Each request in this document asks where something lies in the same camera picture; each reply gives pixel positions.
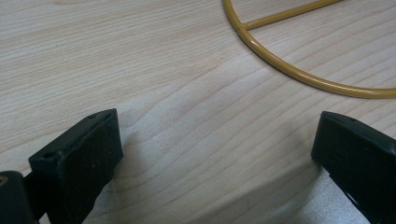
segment yellow ring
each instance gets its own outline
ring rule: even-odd
[[[267,16],[255,21],[242,23],[233,10],[231,0],[224,0],[224,9],[227,14],[230,24],[233,26],[235,31],[241,37],[241,39],[262,59],[277,68],[281,72],[293,77],[307,85],[316,87],[318,89],[329,91],[341,95],[369,98],[369,99],[385,99],[395,98],[396,89],[372,89],[354,87],[329,81],[324,78],[316,77],[311,75],[293,65],[286,63],[282,59],[276,57],[274,53],[266,49],[262,44],[257,41],[248,30],[252,30],[276,21],[282,21],[308,11],[318,9],[320,7],[326,7],[330,4],[340,2],[342,0],[321,0],[302,7],[296,7],[284,12],[276,13],[271,16]]]

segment yellow curved rod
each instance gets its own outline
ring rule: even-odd
[[[293,65],[286,63],[282,59],[276,57],[271,51],[266,49],[262,44],[257,41],[248,30],[252,30],[276,21],[282,21],[308,11],[318,9],[320,7],[326,7],[330,4],[340,2],[342,0],[320,0],[302,7],[296,7],[284,12],[276,13],[271,16],[267,16],[255,21],[249,21],[242,23],[235,14],[233,10],[233,5],[231,0],[224,0],[224,8],[227,13],[228,20],[231,25],[242,38],[242,40],[262,59],[271,64],[273,67],[277,68],[281,72],[293,77],[307,85],[316,87],[318,89],[329,91],[341,95],[369,98],[369,99],[385,99],[385,98],[395,98],[396,89],[372,89],[372,88],[362,88],[354,87],[349,85],[344,85],[336,82],[329,81],[327,79],[316,77],[311,75]]]

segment wooden table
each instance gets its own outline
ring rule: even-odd
[[[233,1],[243,21],[309,2]],[[394,0],[346,0],[252,33],[320,77],[396,86]],[[281,74],[220,0],[3,0],[0,74],[0,170],[28,174],[34,152],[118,109],[125,157],[85,223],[367,223],[311,161],[319,115],[396,137],[395,100]]]

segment yellow wire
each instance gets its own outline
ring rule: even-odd
[[[282,59],[276,57],[274,53],[266,49],[262,44],[257,41],[248,30],[252,30],[276,21],[282,21],[290,17],[294,17],[303,14],[308,11],[318,9],[320,7],[326,7],[330,4],[340,2],[342,0],[320,0],[302,7],[296,7],[284,12],[276,13],[272,16],[267,16],[255,21],[249,21],[242,23],[235,14],[233,10],[233,5],[231,0],[224,0],[224,8],[227,13],[228,20],[233,26],[235,31],[241,37],[241,39],[262,59],[271,64],[273,67],[277,68],[281,72],[293,77],[307,85],[316,87],[318,89],[329,91],[341,95],[369,98],[369,99],[385,99],[385,98],[395,98],[396,89],[372,89],[372,88],[362,88],[354,87],[349,85],[344,85],[341,83],[336,83],[329,81],[327,79],[316,77],[311,75],[293,65],[286,63]]]

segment wood grain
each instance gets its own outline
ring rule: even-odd
[[[233,1],[243,21],[310,2]],[[393,0],[346,0],[252,33],[318,76],[396,86]],[[27,158],[74,123],[118,109],[125,158],[85,223],[366,223],[310,159],[319,114],[396,137],[394,100],[279,73],[221,1],[0,1],[0,74],[0,170],[29,173]]]

